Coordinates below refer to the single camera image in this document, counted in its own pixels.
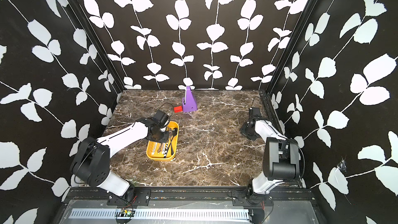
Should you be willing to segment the yellow plastic storage box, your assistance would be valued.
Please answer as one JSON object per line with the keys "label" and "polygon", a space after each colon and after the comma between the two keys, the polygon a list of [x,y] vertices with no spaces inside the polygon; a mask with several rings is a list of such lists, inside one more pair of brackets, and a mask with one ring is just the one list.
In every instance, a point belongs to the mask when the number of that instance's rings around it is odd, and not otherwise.
{"label": "yellow plastic storage box", "polygon": [[177,142],[179,134],[179,125],[175,121],[171,121],[166,128],[165,143],[157,143],[149,141],[147,145],[146,155],[149,159],[155,161],[171,161],[176,156]]}

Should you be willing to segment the black long spoon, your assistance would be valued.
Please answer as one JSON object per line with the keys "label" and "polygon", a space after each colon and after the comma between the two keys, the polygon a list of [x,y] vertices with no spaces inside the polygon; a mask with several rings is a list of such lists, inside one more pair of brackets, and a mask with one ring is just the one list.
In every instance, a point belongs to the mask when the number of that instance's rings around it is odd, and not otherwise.
{"label": "black long spoon", "polygon": [[172,129],[172,146],[170,147],[170,150],[169,150],[169,153],[170,153],[170,156],[172,156],[175,152],[174,152],[174,148],[173,148],[173,141],[174,141],[174,138],[177,136],[177,134],[178,134],[178,129],[177,128],[173,128]]}

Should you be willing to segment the white handled steel spoon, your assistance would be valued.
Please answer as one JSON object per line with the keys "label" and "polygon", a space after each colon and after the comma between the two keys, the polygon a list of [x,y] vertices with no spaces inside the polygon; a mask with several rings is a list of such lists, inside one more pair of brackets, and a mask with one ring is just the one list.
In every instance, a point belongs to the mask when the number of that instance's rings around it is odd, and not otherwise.
{"label": "white handled steel spoon", "polygon": [[152,150],[152,155],[157,155],[162,151],[162,144],[160,143],[155,143],[153,150]]}

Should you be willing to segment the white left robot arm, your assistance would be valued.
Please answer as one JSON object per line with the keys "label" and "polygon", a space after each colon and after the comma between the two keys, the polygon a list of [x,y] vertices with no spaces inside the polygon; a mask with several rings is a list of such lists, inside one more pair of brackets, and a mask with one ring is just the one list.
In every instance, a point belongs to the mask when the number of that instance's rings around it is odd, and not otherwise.
{"label": "white left robot arm", "polygon": [[134,186],[110,171],[110,159],[117,152],[142,139],[157,143],[167,142],[169,133],[166,126],[169,122],[169,115],[158,110],[154,116],[140,118],[111,135],[84,139],[71,164],[72,174],[90,187],[101,188],[131,202],[135,197]]}

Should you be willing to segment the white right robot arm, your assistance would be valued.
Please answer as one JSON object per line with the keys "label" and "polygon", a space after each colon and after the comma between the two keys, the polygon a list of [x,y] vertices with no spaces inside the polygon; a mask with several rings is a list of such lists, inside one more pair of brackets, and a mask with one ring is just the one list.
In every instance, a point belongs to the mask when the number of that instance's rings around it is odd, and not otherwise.
{"label": "white right robot arm", "polygon": [[240,133],[250,141],[262,139],[265,143],[262,172],[251,183],[254,194],[267,195],[276,186],[303,177],[305,159],[298,142],[282,135],[259,108],[249,109]]}

